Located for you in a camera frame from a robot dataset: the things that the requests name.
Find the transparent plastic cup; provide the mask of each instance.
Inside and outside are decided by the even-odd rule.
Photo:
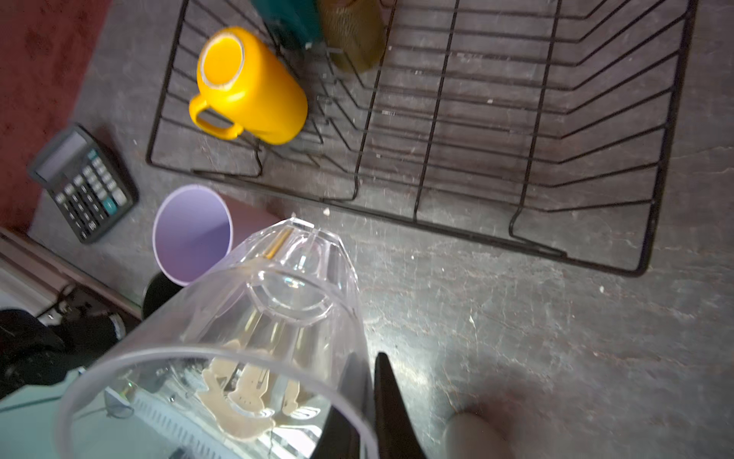
[[[334,408],[377,458],[357,294],[338,236],[295,218],[253,234],[67,390],[59,455],[310,457]]]

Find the yellow plastic cup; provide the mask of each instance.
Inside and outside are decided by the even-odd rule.
[[[283,64],[254,35],[241,27],[217,32],[204,45],[196,67],[200,94],[189,103],[196,126],[220,139],[236,139],[243,131],[272,145],[282,145],[301,132],[308,114],[303,89]],[[232,121],[220,128],[200,118],[213,109]]]

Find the black calculator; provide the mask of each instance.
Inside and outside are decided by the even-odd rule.
[[[83,244],[99,239],[137,201],[127,170],[78,124],[54,136],[28,174],[48,190]]]

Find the red carpet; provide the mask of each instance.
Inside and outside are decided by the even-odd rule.
[[[25,230],[41,188],[26,174],[74,108],[110,0],[0,0],[0,226]]]

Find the black wire dish rack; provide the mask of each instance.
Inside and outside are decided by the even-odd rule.
[[[447,1],[381,4],[387,48],[357,74],[334,66],[335,49],[281,49],[247,0],[183,0],[146,162],[641,275],[698,1]],[[289,144],[226,142],[189,119],[199,51],[226,26],[259,36],[306,90]]]

